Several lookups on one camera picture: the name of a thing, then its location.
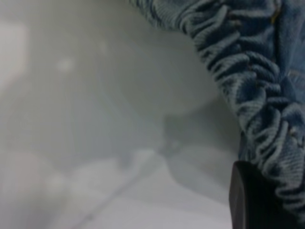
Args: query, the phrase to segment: white backdrop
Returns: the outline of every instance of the white backdrop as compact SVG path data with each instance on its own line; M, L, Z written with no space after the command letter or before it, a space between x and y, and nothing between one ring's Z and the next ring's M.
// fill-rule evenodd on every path
M123 0L0 0L1 229L230 229L237 149L187 37Z

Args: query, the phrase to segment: blue denim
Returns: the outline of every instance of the blue denim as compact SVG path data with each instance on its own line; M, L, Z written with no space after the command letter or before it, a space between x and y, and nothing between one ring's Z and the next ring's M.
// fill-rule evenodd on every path
M130 2L154 26L191 37L239 121L240 159L305 225L305 1Z

